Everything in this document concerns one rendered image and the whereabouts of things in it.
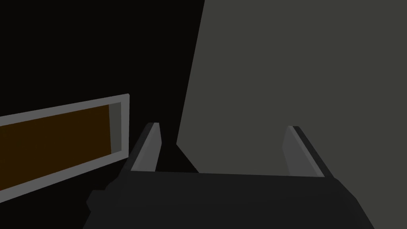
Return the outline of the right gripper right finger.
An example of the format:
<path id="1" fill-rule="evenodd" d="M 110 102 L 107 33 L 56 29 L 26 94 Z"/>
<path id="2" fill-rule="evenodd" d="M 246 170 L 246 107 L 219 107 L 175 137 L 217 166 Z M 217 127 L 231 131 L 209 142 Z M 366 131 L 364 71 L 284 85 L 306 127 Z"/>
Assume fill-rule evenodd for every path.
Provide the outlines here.
<path id="1" fill-rule="evenodd" d="M 287 126 L 282 150 L 290 176 L 333 177 L 299 126 Z"/>

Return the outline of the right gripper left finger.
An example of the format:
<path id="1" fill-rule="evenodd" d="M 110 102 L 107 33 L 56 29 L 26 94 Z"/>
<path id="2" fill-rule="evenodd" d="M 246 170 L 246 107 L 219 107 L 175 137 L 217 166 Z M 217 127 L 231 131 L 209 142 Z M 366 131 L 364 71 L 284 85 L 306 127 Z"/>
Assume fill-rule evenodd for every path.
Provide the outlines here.
<path id="1" fill-rule="evenodd" d="M 154 172 L 162 146 L 160 125 L 149 122 L 140 134 L 134 148 L 126 160 L 122 172 L 148 171 Z"/>

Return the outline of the brown door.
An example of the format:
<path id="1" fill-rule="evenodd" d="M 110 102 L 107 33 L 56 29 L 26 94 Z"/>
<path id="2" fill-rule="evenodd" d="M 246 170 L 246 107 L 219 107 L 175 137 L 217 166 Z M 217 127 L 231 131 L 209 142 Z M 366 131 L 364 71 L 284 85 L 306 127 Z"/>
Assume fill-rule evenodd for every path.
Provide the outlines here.
<path id="1" fill-rule="evenodd" d="M 109 154 L 107 105 L 0 126 L 0 190 Z"/>

